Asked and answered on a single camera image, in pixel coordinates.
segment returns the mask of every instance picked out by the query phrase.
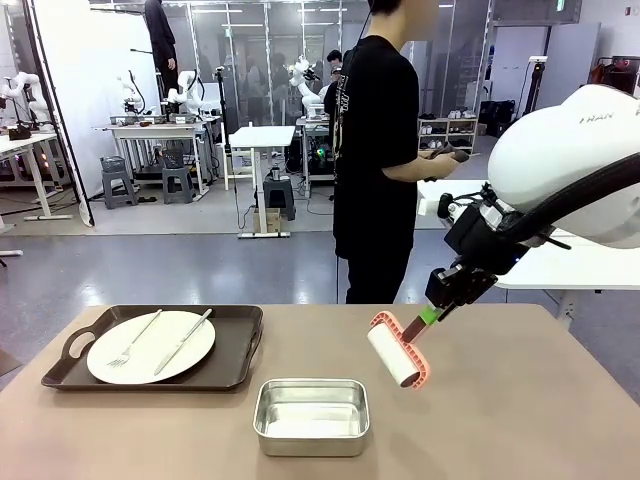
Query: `brown table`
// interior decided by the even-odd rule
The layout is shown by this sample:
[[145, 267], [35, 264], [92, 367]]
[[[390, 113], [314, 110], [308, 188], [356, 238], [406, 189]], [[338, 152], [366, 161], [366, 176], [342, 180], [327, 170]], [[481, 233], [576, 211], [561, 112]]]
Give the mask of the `brown table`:
[[[410, 320], [417, 306], [387, 307]], [[375, 306], [265, 306], [235, 394], [80, 394], [40, 385], [88, 309], [0, 393], [0, 478], [555, 480], [638, 478], [640, 410], [541, 307], [475, 305], [420, 340], [426, 388], [398, 388], [369, 346]], [[354, 459], [269, 458], [252, 419], [278, 377], [353, 378], [372, 432]]]

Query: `person's hand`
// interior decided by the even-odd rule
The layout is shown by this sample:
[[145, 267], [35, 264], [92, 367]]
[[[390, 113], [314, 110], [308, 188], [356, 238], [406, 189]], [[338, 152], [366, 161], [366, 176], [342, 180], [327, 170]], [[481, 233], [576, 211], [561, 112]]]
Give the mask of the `person's hand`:
[[447, 178], [460, 166], [455, 160], [455, 153], [444, 153], [429, 161], [437, 164], [438, 178], [441, 180]]

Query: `tray handle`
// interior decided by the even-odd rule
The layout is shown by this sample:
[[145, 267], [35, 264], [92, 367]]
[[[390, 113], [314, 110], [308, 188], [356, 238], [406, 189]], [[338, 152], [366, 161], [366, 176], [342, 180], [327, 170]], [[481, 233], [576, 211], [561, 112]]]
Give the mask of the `tray handle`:
[[80, 356], [84, 355], [86, 349], [88, 347], [90, 347], [91, 345], [93, 345], [94, 342], [96, 341], [96, 339], [98, 338], [98, 334], [94, 330], [95, 326], [96, 325], [93, 324], [93, 325], [91, 325], [89, 327], [81, 328], [80, 330], [77, 330], [74, 333], [72, 333], [71, 336], [69, 338], [67, 338], [67, 341], [64, 342], [64, 345], [62, 346], [62, 354], [60, 355], [60, 359], [61, 360], [69, 360], [69, 359], [77, 360], [76, 357], [71, 355], [71, 347], [72, 347], [72, 345], [75, 343], [75, 341], [78, 338], [80, 338], [85, 333], [91, 333], [94, 336], [94, 339], [92, 341], [90, 341], [88, 344], [86, 344], [84, 346], [84, 348], [82, 349], [82, 352], [80, 353]]
[[253, 361], [253, 356], [258, 351], [258, 347], [260, 346], [261, 340], [262, 340], [262, 324], [260, 324], [260, 328], [255, 332], [253, 332], [253, 335], [251, 336], [251, 340], [250, 340], [251, 347], [247, 352], [247, 358], [249, 359], [247, 366], [249, 367], [251, 366], [251, 362]]

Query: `gray stool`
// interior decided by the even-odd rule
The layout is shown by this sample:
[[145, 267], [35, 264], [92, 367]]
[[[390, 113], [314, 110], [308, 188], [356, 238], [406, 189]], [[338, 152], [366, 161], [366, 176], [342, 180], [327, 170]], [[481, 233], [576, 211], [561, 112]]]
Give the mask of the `gray stool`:
[[[133, 191], [133, 185], [129, 179], [127, 173], [127, 166], [125, 159], [122, 157], [107, 157], [101, 158], [102, 164], [102, 188], [104, 190], [104, 202], [108, 210], [131, 203], [131, 205], [137, 205], [138, 199]], [[113, 193], [112, 182], [114, 180], [121, 180], [122, 185], [125, 188], [124, 193]]]
[[162, 193], [164, 203], [181, 200], [184, 203], [193, 202], [194, 187], [189, 168], [185, 167], [181, 149], [165, 150], [162, 155]]
[[287, 214], [287, 220], [296, 219], [296, 206], [293, 200], [293, 187], [291, 180], [264, 181], [264, 201], [267, 208], [281, 208]]

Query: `white plate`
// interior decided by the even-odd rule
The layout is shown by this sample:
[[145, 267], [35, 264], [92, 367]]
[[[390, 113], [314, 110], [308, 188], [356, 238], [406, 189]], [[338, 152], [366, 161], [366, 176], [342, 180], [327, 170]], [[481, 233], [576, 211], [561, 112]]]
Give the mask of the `white plate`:
[[129, 361], [120, 367], [108, 366], [125, 351], [154, 315], [155, 312], [132, 318], [100, 337], [87, 357], [91, 374], [103, 382], [120, 385], [159, 382], [190, 369], [213, 347], [216, 330], [209, 320], [205, 320], [162, 372], [154, 375], [167, 353], [175, 348], [201, 316], [189, 312], [162, 312], [133, 345]]

